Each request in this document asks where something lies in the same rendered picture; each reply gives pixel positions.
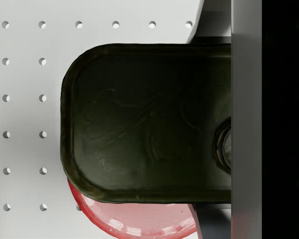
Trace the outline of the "dark flat-sided can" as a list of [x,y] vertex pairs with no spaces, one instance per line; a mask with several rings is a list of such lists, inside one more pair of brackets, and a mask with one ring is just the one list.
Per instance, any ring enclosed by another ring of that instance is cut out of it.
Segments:
[[71,186],[104,203],[231,202],[230,44],[105,44],[78,56],[60,96]]

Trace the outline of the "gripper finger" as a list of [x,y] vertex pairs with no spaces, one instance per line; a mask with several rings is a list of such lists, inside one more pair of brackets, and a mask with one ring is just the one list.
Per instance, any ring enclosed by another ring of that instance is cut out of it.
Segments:
[[188,204],[198,239],[231,239],[231,204]]
[[187,44],[231,44],[232,0],[200,0]]

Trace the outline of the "red plate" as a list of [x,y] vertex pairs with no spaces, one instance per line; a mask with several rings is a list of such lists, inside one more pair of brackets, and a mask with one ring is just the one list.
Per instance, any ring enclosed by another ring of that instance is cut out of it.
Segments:
[[99,229],[118,239],[203,239],[190,204],[112,204],[83,195],[72,184],[79,210]]

